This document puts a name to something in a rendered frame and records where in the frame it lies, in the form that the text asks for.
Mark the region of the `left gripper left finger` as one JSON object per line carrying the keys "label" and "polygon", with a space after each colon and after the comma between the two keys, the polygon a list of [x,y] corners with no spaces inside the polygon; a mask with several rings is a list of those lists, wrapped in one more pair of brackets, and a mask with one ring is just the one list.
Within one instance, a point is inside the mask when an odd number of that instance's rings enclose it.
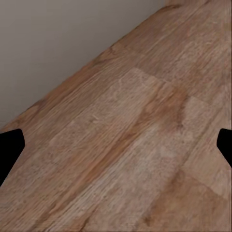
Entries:
{"label": "left gripper left finger", "polygon": [[25,147],[21,129],[0,134],[0,186]]}

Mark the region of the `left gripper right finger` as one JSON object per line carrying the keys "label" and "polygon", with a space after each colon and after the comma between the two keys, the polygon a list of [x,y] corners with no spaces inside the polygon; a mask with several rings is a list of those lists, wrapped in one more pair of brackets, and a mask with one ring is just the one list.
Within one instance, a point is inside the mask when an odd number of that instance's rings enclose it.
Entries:
{"label": "left gripper right finger", "polygon": [[232,130],[222,128],[217,138],[217,147],[232,167]]}

